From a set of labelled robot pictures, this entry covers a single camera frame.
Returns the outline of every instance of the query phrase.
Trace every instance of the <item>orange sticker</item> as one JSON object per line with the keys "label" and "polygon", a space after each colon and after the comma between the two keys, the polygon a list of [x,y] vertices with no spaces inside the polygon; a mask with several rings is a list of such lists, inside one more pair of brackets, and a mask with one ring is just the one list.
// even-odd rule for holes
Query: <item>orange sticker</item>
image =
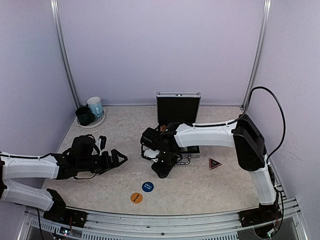
{"label": "orange sticker", "polygon": [[142,197],[141,193],[135,192],[134,194],[131,195],[130,199],[131,199],[131,202],[133,202],[134,204],[139,204],[142,202],[142,199],[144,198]]}

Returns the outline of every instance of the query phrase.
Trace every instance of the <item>blue sticker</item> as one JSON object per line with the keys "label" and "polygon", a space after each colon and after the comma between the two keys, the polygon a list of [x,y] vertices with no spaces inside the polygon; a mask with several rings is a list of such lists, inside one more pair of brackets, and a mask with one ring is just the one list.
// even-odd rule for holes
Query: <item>blue sticker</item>
{"label": "blue sticker", "polygon": [[152,182],[146,181],[142,184],[142,190],[149,193],[154,189],[154,184]]}

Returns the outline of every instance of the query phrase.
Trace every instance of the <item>black mug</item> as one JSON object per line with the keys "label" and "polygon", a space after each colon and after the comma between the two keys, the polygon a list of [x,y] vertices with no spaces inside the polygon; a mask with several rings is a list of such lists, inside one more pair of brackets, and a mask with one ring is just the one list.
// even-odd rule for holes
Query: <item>black mug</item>
{"label": "black mug", "polygon": [[90,107],[82,106],[75,111],[75,115],[80,125],[87,126],[95,120],[95,115],[91,112]]}

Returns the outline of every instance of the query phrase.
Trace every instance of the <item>white wall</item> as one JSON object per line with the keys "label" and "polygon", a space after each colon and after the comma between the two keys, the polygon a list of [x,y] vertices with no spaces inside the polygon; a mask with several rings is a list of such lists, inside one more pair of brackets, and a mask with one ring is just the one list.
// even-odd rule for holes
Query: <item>white wall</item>
{"label": "white wall", "polygon": [[59,1],[82,104],[155,104],[157,91],[242,104],[264,0]]}
{"label": "white wall", "polygon": [[[0,1],[0,151],[55,152],[75,107],[48,0]],[[24,179],[41,187],[42,179]],[[13,240],[24,207],[0,202],[0,239]]]}
{"label": "white wall", "polygon": [[[272,157],[289,198],[296,197],[311,240],[320,239],[320,1],[274,0],[256,86],[270,88],[287,135]],[[272,151],[282,135],[276,103],[255,92],[249,108]]]}

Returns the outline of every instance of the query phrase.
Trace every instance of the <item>mug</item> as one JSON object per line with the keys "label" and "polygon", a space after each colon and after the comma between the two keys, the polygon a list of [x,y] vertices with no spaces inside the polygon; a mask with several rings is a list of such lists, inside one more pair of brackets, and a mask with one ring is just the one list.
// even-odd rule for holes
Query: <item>mug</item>
{"label": "mug", "polygon": [[100,118],[104,114],[100,97],[91,97],[86,103],[96,118]]}
{"label": "mug", "polygon": [[87,126],[95,120],[95,115],[91,112],[91,109],[87,106],[79,107],[75,111],[75,115],[79,120],[80,125]]}

